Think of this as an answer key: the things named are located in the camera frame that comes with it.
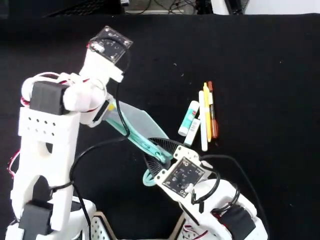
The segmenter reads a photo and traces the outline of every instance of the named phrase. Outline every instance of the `black tabletop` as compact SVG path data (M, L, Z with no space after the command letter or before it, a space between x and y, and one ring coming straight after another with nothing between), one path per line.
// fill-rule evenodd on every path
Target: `black tabletop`
M121 101L183 141L177 132L185 111L212 80L220 137L208 153L238 159L261 198L271 239L318 235L320 17L149 15L0 21L1 238L13 219L6 163L20 145L21 84L41 72L78 73L87 41L105 25L134 41ZM117 135L107 123L81 126L77 152ZM205 154L199 136L192 148ZM211 163L255 203L231 162ZM80 191L120 239L166 238L181 214L159 188L143 186L145 169L142 153L122 142L92 152L76 171Z

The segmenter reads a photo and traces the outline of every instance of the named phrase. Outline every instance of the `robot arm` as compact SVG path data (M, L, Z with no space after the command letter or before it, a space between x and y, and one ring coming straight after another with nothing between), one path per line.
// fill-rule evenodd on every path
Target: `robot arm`
M90 40L79 74L42 73L23 83L24 107L20 109L18 131L20 160L10 196L17 223L8 227L6 240L69 240L80 233L82 239L91 239L82 209L72 211L72 205L79 204L79 199L73 197L70 177L79 125L93 128L107 121L125 135L121 113L130 131L128 139L148 156L145 185L157 184L178 202L185 212L186 231L197 232L197 239L204 240L268 239L249 200L218 176L208 180L212 167L193 150L179 144L167 149L159 144L157 139L162 143L169 140L152 118L144 111L117 102L117 96L108 93L110 78L118 83L123 79L124 71L115 63L131 44L132 41L106 26ZM144 125L135 123L142 118ZM51 153L46 143L53 145ZM56 188L49 202L33 200L33 187L39 176L44 176L50 187L63 186ZM92 219L96 207L89 200L84 203Z

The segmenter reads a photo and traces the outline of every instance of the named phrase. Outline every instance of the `marker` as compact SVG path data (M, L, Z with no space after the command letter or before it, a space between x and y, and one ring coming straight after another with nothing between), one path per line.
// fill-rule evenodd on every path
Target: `marker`
M203 84L203 92L204 92L204 111L205 111L205 122L206 122L206 137L208 142L211 142L211 118L210 118L210 108L209 108L209 88L207 87L207 83Z
M211 131L212 137L214 139L218 138L218 122L215 115L215 102L214 102L214 87L212 81L208 81L209 94L209 105L210 105L210 115L211 115Z
M201 131L201 149L206 152L208 150L206 113L205 113L205 94L204 91L199 91L200 104L200 131Z

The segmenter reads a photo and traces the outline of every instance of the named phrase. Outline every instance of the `highlighter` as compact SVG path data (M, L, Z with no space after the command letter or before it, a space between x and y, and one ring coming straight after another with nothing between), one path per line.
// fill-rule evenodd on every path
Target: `highlighter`
M208 142L211 142L211 117L210 117L210 107L209 107L209 88L207 83L203 84L203 93L204 93L204 112L205 112L205 124L206 124L206 137Z

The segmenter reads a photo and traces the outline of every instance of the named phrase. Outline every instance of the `red wire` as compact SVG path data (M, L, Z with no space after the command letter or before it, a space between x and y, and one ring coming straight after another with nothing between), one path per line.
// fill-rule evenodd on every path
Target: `red wire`
M11 167L13 165L13 161L16 160L16 158L18 157L18 154L20 153L20 149L10 158L10 161L7 164L7 171L9 172L9 174L11 175L12 178L15 177L15 172L11 170Z

